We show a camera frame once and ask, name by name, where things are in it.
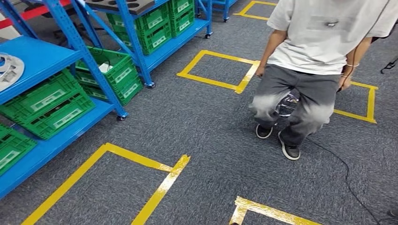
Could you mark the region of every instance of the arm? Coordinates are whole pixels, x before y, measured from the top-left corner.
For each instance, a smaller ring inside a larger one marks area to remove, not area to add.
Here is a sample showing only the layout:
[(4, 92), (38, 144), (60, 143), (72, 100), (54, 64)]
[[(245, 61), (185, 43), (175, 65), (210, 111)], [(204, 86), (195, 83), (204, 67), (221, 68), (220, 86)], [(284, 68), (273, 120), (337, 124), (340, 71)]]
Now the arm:
[(286, 40), (287, 31), (285, 30), (274, 30), (269, 36), (267, 47), (265, 48), (264, 54), (261, 58), (260, 67), (264, 67), (268, 61), (268, 58), (274, 53), (276, 47)]
[(371, 42), (372, 37), (365, 37), (356, 48), (347, 54), (347, 65), (345, 65), (343, 68), (343, 74), (339, 83), (341, 90), (345, 90), (351, 85), (351, 77), (355, 71), (355, 68), (357, 65), (359, 65), (360, 60), (370, 47)]

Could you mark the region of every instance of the black sneaker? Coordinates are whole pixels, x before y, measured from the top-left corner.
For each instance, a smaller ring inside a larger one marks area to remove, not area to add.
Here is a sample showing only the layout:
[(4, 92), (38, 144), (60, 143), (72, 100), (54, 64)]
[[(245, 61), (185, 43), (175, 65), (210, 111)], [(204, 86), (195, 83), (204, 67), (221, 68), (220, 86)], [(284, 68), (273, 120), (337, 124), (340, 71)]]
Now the black sneaker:
[(256, 127), (256, 135), (258, 138), (266, 139), (269, 136), (271, 136), (273, 130), (274, 130), (273, 127), (271, 127), (271, 129), (266, 129), (263, 128), (260, 124), (258, 124)]
[(391, 214), (393, 217), (398, 218), (398, 210), (390, 210), (390, 214)]
[(300, 149), (298, 146), (289, 146), (283, 143), (281, 139), (281, 131), (278, 133), (279, 141), (282, 144), (282, 152), (286, 156), (286, 158), (290, 160), (297, 160), (300, 158)]

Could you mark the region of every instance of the crate label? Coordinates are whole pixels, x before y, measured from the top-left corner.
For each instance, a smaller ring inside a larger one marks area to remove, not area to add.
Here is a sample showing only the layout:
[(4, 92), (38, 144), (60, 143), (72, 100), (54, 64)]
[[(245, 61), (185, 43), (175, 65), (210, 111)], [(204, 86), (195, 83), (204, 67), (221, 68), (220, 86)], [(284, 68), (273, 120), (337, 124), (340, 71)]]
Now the crate label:
[(44, 106), (57, 100), (59, 97), (63, 96), (64, 94), (66, 94), (66, 93), (63, 90), (58, 89), (53, 94), (49, 95), (48, 97), (44, 98), (43, 100), (31, 105), (31, 108), (33, 109), (33, 111), (36, 112), (37, 110), (40, 110)]
[(156, 48), (156, 46), (160, 45), (163, 41), (166, 40), (166, 36), (162, 36), (161, 38), (159, 38), (157, 41), (155, 41), (155, 43), (152, 44), (152, 46), (154, 48)]
[(69, 113), (68, 115), (66, 115), (64, 118), (60, 119), (59, 121), (55, 122), (53, 124), (53, 126), (55, 127), (55, 129), (61, 127), (62, 125), (64, 125), (65, 123), (67, 123), (69, 120), (75, 118), (77, 115), (79, 115), (81, 112), (83, 112), (81, 109), (75, 109), (73, 110), (71, 113)]
[(85, 83), (98, 84), (96, 80), (88, 79), (88, 78), (85, 78), (85, 77), (81, 77), (79, 80), (81, 80), (81, 81), (83, 81)]
[(124, 27), (124, 23), (122, 21), (115, 21), (115, 25)]
[(93, 95), (94, 97), (99, 97), (99, 98), (103, 98), (103, 99), (108, 99), (108, 97), (107, 97), (106, 95), (101, 95), (101, 94), (99, 94), (99, 93), (97, 93), (97, 92), (93, 92), (92, 95)]
[(189, 24), (191, 24), (190, 21), (185, 22), (183, 25), (180, 26), (180, 31), (184, 30)]
[(20, 154), (18, 151), (12, 150), (9, 152), (4, 158), (0, 160), (0, 169), (5, 167), (7, 163), (11, 162), (15, 157), (17, 157)]
[(133, 71), (130, 67), (124, 70), (119, 76), (115, 78), (116, 83), (119, 83), (123, 78), (127, 76), (131, 71)]
[(156, 20), (154, 20), (148, 24), (148, 28), (151, 29), (152, 27), (156, 26), (158, 23), (160, 23), (162, 21), (163, 21), (163, 17), (159, 16), (158, 18), (156, 18)]
[(138, 87), (138, 84), (135, 83), (130, 89), (128, 89), (124, 94), (123, 97), (128, 97), (136, 88)]
[(123, 41), (123, 43), (124, 43), (125, 45), (127, 45), (127, 46), (133, 47), (133, 45), (131, 44), (131, 42)]
[(187, 8), (189, 6), (189, 2), (185, 2), (184, 4), (182, 4), (180, 7), (177, 8), (177, 12), (181, 12), (183, 11), (185, 8)]

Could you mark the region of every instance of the white label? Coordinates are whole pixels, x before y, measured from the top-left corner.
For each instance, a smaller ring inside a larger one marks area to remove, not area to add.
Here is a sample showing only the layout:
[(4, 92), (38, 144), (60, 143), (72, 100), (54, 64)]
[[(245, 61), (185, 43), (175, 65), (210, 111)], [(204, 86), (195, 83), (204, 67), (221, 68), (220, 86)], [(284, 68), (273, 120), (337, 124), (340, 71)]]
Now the white label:
[(124, 27), (124, 23), (122, 21), (115, 21), (115, 25)]
[(53, 124), (53, 126), (55, 127), (55, 129), (59, 128), (60, 126), (64, 125), (65, 123), (67, 123), (69, 120), (75, 118), (77, 115), (79, 115), (82, 112), (81, 109), (75, 109), (73, 110), (71, 113), (69, 113), (68, 115), (66, 115), (64, 118), (60, 119), (59, 121), (55, 122)]
[(7, 163), (13, 160), (16, 156), (18, 156), (20, 152), (12, 150), (9, 152), (4, 158), (0, 160), (0, 169), (3, 168)]
[(87, 79), (85, 77), (81, 77), (80, 80), (86, 83), (98, 84), (96, 80)]
[(37, 111), (41, 108), (43, 108), (44, 106), (52, 103), (53, 101), (55, 101), (56, 99), (58, 99), (59, 97), (61, 97), (62, 95), (64, 95), (65, 92), (61, 89), (58, 89), (57, 91), (55, 91), (53, 94), (51, 94), (50, 96), (44, 98), (43, 100), (36, 102), (35, 104), (31, 105), (31, 108), (33, 109), (33, 111)]
[(108, 99), (108, 97), (107, 97), (106, 95), (101, 95), (101, 94), (99, 94), (99, 93), (97, 93), (97, 92), (93, 92), (92, 95), (95, 96), (95, 97)]
[(121, 73), (119, 76), (115, 78), (116, 83), (119, 83), (121, 80), (123, 80), (123, 78), (125, 78), (127, 74), (129, 74), (131, 71), (132, 69), (130, 67), (125, 69), (123, 73)]
[(123, 97), (129, 96), (136, 88), (138, 87), (138, 84), (134, 84), (130, 89), (128, 89), (124, 94)]
[(108, 65), (106, 63), (102, 63), (101, 66), (98, 67), (102, 73), (106, 73), (113, 68), (113, 66)]
[(177, 8), (177, 12), (183, 11), (188, 6), (189, 6), (189, 2), (184, 3), (183, 5), (181, 5), (180, 7)]
[(156, 48), (156, 46), (160, 45), (164, 40), (166, 40), (166, 36), (159, 38), (157, 41), (155, 41), (155, 43), (152, 44), (152, 46)]
[(163, 18), (161, 16), (159, 16), (158, 18), (156, 18), (156, 20), (152, 21), (151, 23), (148, 24), (149, 29), (151, 29), (152, 27), (156, 26), (158, 23), (162, 22)]
[(190, 21), (185, 22), (183, 25), (180, 26), (180, 31), (184, 30), (189, 24), (191, 24)]

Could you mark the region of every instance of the blue shelf frame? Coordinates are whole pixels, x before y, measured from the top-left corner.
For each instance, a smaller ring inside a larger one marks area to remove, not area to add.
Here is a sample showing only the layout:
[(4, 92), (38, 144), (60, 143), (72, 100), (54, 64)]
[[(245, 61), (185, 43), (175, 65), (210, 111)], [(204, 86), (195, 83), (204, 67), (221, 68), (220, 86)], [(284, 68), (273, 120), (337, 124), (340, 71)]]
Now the blue shelf frame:
[[(125, 0), (116, 0), (119, 11), (106, 10), (102, 8), (90, 8), (88, 5), (84, 4), (81, 0), (72, 0), (76, 1), (80, 4), (81, 7), (84, 7), (89, 15), (91, 15), (110, 35), (113, 39), (117, 41), (117, 43), (122, 47), (122, 49), (131, 55), (134, 63), (140, 68), (140, 75), (143, 77), (145, 86), (154, 87), (155, 83), (152, 81), (150, 72), (155, 69), (158, 65), (160, 65), (164, 60), (166, 60), (170, 55), (176, 52), (179, 48), (181, 48), (184, 44), (186, 44), (189, 40), (191, 40), (195, 35), (197, 35), (203, 28), (207, 28), (206, 30), (206, 38), (212, 35), (212, 0), (206, 0), (210, 4), (203, 4), (205, 0), (195, 0), (195, 5), (199, 6), (201, 10), (206, 15), (206, 19), (195, 19), (194, 24), (184, 31), (177, 38), (172, 38), (167, 43), (165, 43), (162, 47), (155, 50), (151, 55), (146, 56), (143, 54), (141, 45), (139, 43), (137, 33), (134, 29), (134, 20), (144, 15), (145, 13), (161, 6), (168, 2), (168, 0), (155, 0), (155, 4), (149, 7), (140, 15), (132, 15), (129, 13), (127, 8), (127, 4)], [(123, 42), (110, 30), (108, 26), (93, 12), (94, 10), (117, 14), (122, 17), (123, 23), (125, 24), (125, 28), (127, 34), (129, 36), (130, 42), (132, 43), (134, 52), (130, 51)]]
[[(237, 0), (213, 0), (213, 5), (218, 5), (218, 6), (222, 6), (222, 9), (220, 8), (213, 8), (213, 11), (217, 11), (217, 12), (222, 12), (222, 18), (224, 19), (224, 22), (227, 22), (230, 19), (229, 16), (229, 11), (230, 8), (233, 4), (235, 4), (237, 2)], [(200, 9), (196, 8), (196, 14), (199, 15), (200, 14)]]
[[(99, 83), (110, 103), (92, 98), (96, 105), (94, 109), (64, 128), (60, 133), (49, 140), (37, 140), (38, 145), (33, 150), (0, 176), (0, 199), (112, 110), (115, 110), (118, 116), (122, 118), (128, 115), (105, 77), (100, 72), (97, 63), (91, 56), (64, 8), (59, 4), (59, 1), (43, 0), (42, 3), (49, 9), (53, 18), (67, 37), (72, 49), (38, 40), (37, 35), (22, 19), (13, 5), (8, 0), (0, 1), (0, 7), (3, 13), (13, 21), (14, 25), (20, 33), (22, 33), (22, 36), (1, 44), (0, 51), (14, 55), (22, 59), (25, 63), (25, 70), (21, 78), (11, 87), (0, 92), (0, 104), (7, 102), (44, 79), (49, 78), (65, 67), (75, 63), (77, 60), (83, 60), (88, 66), (91, 74)], [(78, 14), (84, 15), (86, 13), (83, 13), (82, 8), (77, 10), (81, 12)], [(85, 21), (84, 24), (87, 27), (91, 26), (88, 20)], [(95, 32), (92, 33), (90, 37), (95, 39)]]

